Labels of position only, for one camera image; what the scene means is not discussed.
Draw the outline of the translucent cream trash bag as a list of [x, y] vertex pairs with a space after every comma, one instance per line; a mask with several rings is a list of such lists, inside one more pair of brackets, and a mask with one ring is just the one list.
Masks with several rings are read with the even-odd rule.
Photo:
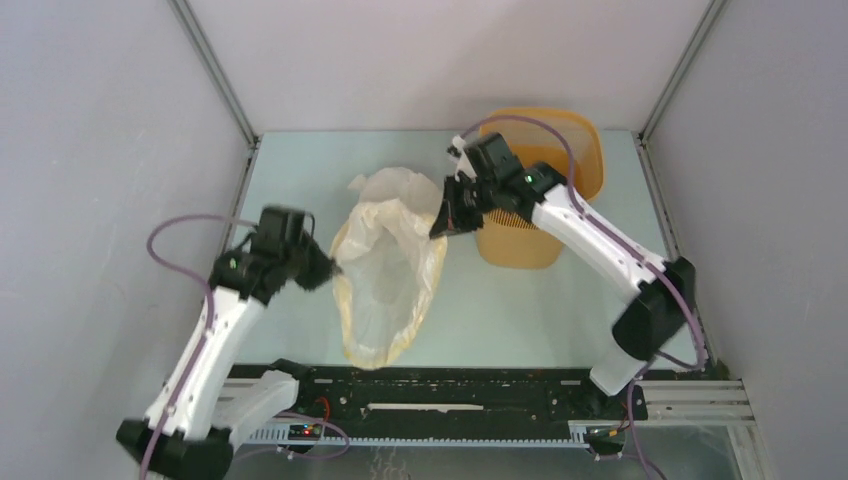
[[359, 369], [390, 366], [415, 340], [439, 286], [448, 241], [430, 230], [442, 200], [428, 177], [407, 168], [359, 175], [358, 201], [330, 255], [345, 357]]

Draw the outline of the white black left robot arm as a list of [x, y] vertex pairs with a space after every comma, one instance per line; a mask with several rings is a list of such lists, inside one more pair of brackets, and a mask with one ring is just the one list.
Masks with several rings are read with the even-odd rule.
[[341, 269], [314, 238], [313, 214], [279, 205], [263, 208], [235, 247], [201, 275], [160, 256], [156, 237], [188, 214], [168, 219], [146, 240], [150, 257], [195, 281], [203, 290], [196, 326], [153, 403], [140, 419], [127, 418], [117, 442], [139, 464], [139, 478], [222, 479], [235, 453], [272, 417], [287, 411], [304, 416], [316, 403], [315, 388], [293, 369], [272, 367], [245, 392], [218, 404], [221, 391], [248, 333], [271, 300], [290, 282], [304, 291], [326, 284]]

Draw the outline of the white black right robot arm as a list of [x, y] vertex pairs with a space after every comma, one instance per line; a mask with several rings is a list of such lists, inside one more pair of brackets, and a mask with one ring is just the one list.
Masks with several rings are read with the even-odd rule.
[[562, 242], [617, 289], [626, 307], [613, 324], [611, 347], [590, 370], [592, 383], [581, 392], [588, 414], [610, 416], [622, 403], [621, 391], [693, 323], [693, 265], [644, 249], [549, 164], [523, 166], [499, 133], [471, 142], [455, 136], [448, 153], [456, 170], [444, 180], [431, 238], [474, 232], [486, 214], [504, 210]]

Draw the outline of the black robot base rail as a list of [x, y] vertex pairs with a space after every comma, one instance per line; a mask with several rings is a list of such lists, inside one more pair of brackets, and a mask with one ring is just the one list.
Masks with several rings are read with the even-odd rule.
[[[288, 360], [238, 364], [220, 400], [227, 402], [268, 369], [293, 369], [296, 404], [246, 441], [239, 458], [258, 453], [333, 458], [354, 446], [597, 448], [620, 451], [627, 417], [648, 417], [642, 387], [608, 397], [585, 369], [399, 367], [364, 371]], [[317, 441], [289, 441], [292, 424], [322, 426]]]

